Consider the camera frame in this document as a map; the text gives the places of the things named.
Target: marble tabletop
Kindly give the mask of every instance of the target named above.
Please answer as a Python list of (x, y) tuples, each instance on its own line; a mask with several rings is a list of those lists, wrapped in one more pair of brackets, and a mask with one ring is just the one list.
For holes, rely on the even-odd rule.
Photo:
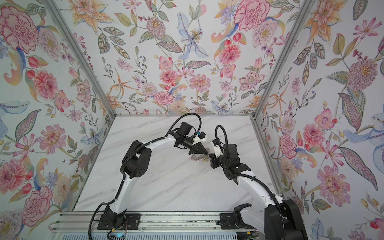
[[(177, 116), (116, 117), (100, 154), (92, 168), (74, 211), (94, 211), (101, 202), (112, 200), (121, 181), (121, 160), (134, 140), (150, 141), (164, 136)], [(249, 116), (202, 116), (201, 131), (210, 148), (216, 125), (222, 125), (228, 142), (237, 144), (240, 161), (274, 191), (260, 146)], [(182, 121), (199, 126), (195, 116)], [(224, 141), (219, 130), (219, 138)], [(191, 160), (187, 150), (171, 148), (151, 156), (147, 172), (138, 179), (129, 199), (128, 211), (227, 211), (251, 196), (234, 181), (228, 180), (222, 168), (212, 169), (209, 161)]]

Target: black mounting plate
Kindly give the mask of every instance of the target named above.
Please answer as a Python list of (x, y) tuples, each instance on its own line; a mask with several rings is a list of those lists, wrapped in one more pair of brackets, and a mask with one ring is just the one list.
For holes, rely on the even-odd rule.
[[(239, 229), (235, 224), (235, 218), (233, 217), (233, 213), (230, 214), (220, 214), (220, 225), (221, 229)], [(254, 227), (247, 225), (244, 229), (255, 229)]]
[[(127, 219), (127, 225), (121, 228), (121, 229), (127, 229), (127, 230), (137, 230), (139, 228), (140, 223), (140, 214), (125, 214), (125, 217)], [(105, 216), (105, 214), (101, 215), (100, 222), (97, 225), (98, 230), (112, 230), (113, 226), (110, 224)]]

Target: floral wallpaper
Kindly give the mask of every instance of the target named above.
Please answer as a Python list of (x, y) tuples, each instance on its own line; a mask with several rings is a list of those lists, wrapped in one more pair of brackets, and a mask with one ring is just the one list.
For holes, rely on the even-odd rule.
[(381, 0), (316, 0), (257, 116), (312, 240), (384, 239)]
[(43, 239), (113, 117), (40, 1), (0, 1), (0, 75), (0, 239)]
[(117, 114), (252, 113), (300, 0), (55, 1)]

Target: floral wall panel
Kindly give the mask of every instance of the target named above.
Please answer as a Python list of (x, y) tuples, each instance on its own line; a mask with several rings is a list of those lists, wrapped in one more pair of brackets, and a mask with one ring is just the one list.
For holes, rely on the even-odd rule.
[(111, 125), (72, 56), (42, 4), (0, 1), (0, 239), (48, 234)]
[(300, 7), (300, 0), (56, 3), (118, 114), (251, 113)]
[(258, 125), (314, 240), (384, 239), (380, 0), (316, 0)]

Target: white marble surface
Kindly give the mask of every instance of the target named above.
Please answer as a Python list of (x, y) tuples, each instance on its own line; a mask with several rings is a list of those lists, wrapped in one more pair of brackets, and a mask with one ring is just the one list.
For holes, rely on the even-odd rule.
[[(121, 160), (131, 143), (164, 136), (176, 119), (176, 116), (117, 117), (74, 211), (94, 211), (101, 202), (112, 200), (121, 181)], [(195, 116), (182, 121), (199, 126)], [(274, 191), (249, 117), (202, 116), (201, 131), (209, 139), (204, 145), (211, 152), (210, 142), (218, 124), (225, 128), (228, 142), (237, 144), (240, 161)], [(218, 135), (224, 141), (221, 131)], [(126, 200), (126, 208), (129, 211), (225, 211), (247, 202), (252, 204), (252, 198), (228, 180), (222, 168), (212, 169), (209, 161), (191, 160), (187, 150), (173, 147), (151, 157), (147, 172), (138, 179)]]

